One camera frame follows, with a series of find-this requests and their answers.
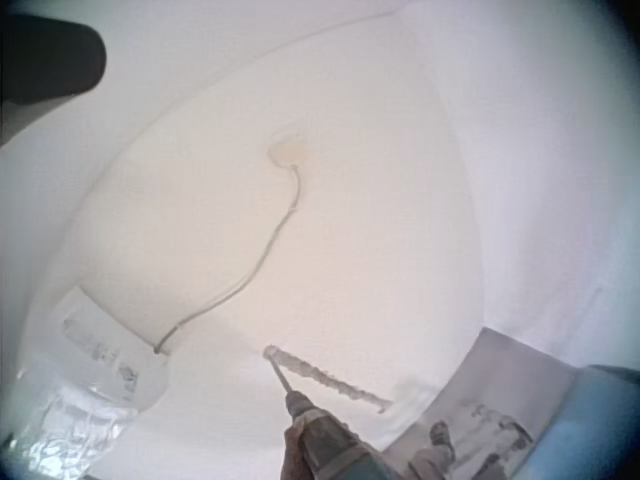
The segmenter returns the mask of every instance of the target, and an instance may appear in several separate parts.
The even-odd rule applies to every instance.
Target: hand
[[[280,480],[313,480],[300,448],[300,432],[293,427],[284,432],[284,463]]]

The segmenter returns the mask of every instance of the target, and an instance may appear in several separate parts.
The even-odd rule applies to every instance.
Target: drill
[[[293,390],[280,368],[268,359],[287,392],[293,427],[301,430],[300,448],[316,480],[400,480],[378,452],[303,393]]]

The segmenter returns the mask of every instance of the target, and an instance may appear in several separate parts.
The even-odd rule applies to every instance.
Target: dark object
[[[104,74],[107,54],[84,25],[29,15],[2,19],[1,100],[28,105],[84,93]]]

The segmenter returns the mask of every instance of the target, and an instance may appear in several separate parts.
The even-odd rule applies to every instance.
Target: electrical wire
[[[276,243],[276,240],[280,236],[280,232],[282,231],[284,226],[287,224],[289,219],[292,217],[292,215],[298,209],[298,203],[300,202],[300,194],[301,194],[301,191],[302,191],[302,181],[300,179],[300,173],[298,172],[298,166],[297,165],[291,165],[291,166],[288,166],[288,167],[280,167],[279,165],[277,165],[277,166],[279,168],[287,168],[287,169],[291,170],[291,172],[293,173],[293,178],[295,180],[295,185],[296,185],[295,186],[295,194],[293,196],[293,199],[291,200],[291,203],[289,204],[289,209],[287,210],[287,213],[284,214],[284,216],[282,217],[280,222],[278,222],[278,224],[274,228],[273,233],[271,234],[271,237],[269,237],[269,241],[267,242],[267,245],[265,246],[264,250],[262,251],[262,255],[260,255],[260,258],[258,258],[258,261],[256,262],[255,266],[244,277],[244,280],[242,282],[240,282],[240,284],[238,284],[238,286],[235,289],[233,289],[232,291],[230,291],[229,293],[224,295],[219,300],[214,301],[212,304],[207,305],[206,307],[203,307],[203,308],[201,308],[199,310],[196,310],[195,312],[187,315],[182,320],[180,320],[178,323],[176,323],[171,328],[171,330],[169,330],[165,334],[165,336],[162,337],[162,339],[155,346],[155,348],[153,349],[154,353],[156,353],[156,354],[160,353],[162,351],[162,347],[164,346],[164,344],[167,343],[167,341],[173,336],[173,334],[175,334],[178,330],[180,330],[182,327],[184,327],[187,323],[195,320],[196,318],[204,315],[205,313],[209,313],[211,310],[214,310],[215,308],[218,308],[220,305],[222,305],[224,303],[227,303],[233,297],[235,297],[236,295],[241,293],[245,288],[247,288],[249,286],[249,284],[253,281],[253,279],[256,278],[258,273],[260,273],[260,270],[262,270],[262,267],[263,267],[264,263],[266,262],[267,258],[269,257],[269,254],[271,253],[271,250],[273,249],[273,246]]]

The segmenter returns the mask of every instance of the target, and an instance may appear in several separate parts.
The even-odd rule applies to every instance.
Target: cable
[[[253,281],[253,279],[256,278],[258,273],[260,273],[260,270],[262,269],[262,266],[264,265],[265,261],[267,260],[267,257],[271,253],[273,245],[276,243],[276,240],[280,236],[280,232],[282,231],[284,226],[287,224],[287,222],[289,221],[291,216],[296,212],[296,210],[298,208],[298,203],[300,201],[300,193],[302,191],[302,181],[300,179],[300,173],[298,172],[298,166],[297,165],[291,165],[291,166],[288,166],[288,167],[281,167],[280,165],[277,165],[277,166],[279,168],[287,168],[287,169],[291,170],[291,172],[293,173],[293,177],[295,179],[296,190],[295,190],[295,194],[293,196],[293,199],[291,200],[291,204],[289,205],[289,209],[287,210],[287,213],[285,213],[285,215],[282,217],[282,219],[280,220],[278,225],[276,225],[276,228],[273,230],[273,233],[271,234],[271,237],[269,237],[269,241],[267,242],[267,245],[265,246],[264,250],[262,251],[262,255],[258,259],[257,263],[255,264],[253,269],[249,272],[249,274],[245,277],[245,279],[234,290],[232,290],[231,292],[227,293],[220,300],[217,300],[217,301],[213,302],[211,305],[203,307],[200,310],[197,310],[197,311],[187,315],[182,320],[180,320],[178,323],[176,323],[173,326],[173,328],[171,330],[169,330],[164,337],[162,337],[162,340],[160,340],[160,342],[158,342],[156,347],[153,349],[154,353],[156,353],[156,354],[160,353],[162,351],[162,347],[164,346],[164,344],[167,343],[167,340],[169,340],[173,336],[174,333],[176,333],[178,330],[180,330],[182,327],[184,327],[187,323],[191,322],[192,320],[195,320],[196,318],[204,315],[205,313],[210,312],[211,310],[213,310],[215,308],[218,308],[220,305],[228,302],[233,297],[235,297],[240,292],[242,292],[245,288],[247,288],[249,286],[249,284]]]

